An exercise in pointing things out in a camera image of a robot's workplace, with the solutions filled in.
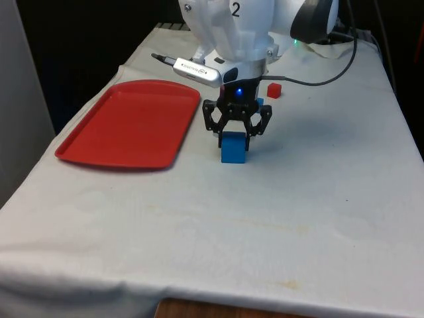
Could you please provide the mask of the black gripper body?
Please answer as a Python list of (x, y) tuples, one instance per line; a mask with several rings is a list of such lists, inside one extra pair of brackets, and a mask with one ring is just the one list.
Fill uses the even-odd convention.
[(243, 106), (247, 114), (252, 115), (259, 109), (257, 102), (258, 86), (261, 77), (242, 79), (225, 83), (220, 87), (218, 109), (226, 113), (230, 106)]

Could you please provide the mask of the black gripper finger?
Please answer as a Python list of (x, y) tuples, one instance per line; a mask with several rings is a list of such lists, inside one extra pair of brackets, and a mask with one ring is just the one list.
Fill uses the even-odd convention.
[[(213, 112), (219, 110), (221, 116), (216, 121), (213, 118)], [(202, 105), (203, 118), (205, 121), (205, 128), (218, 135), (218, 147), (222, 147), (223, 130), (229, 121), (227, 105), (222, 99), (212, 101), (205, 99)]]
[(249, 151), (250, 138), (256, 135), (263, 135), (268, 123), (272, 117), (272, 107), (270, 105), (263, 105), (260, 107), (260, 120), (256, 125), (252, 124), (252, 114), (244, 116), (244, 127), (246, 130), (245, 150)]

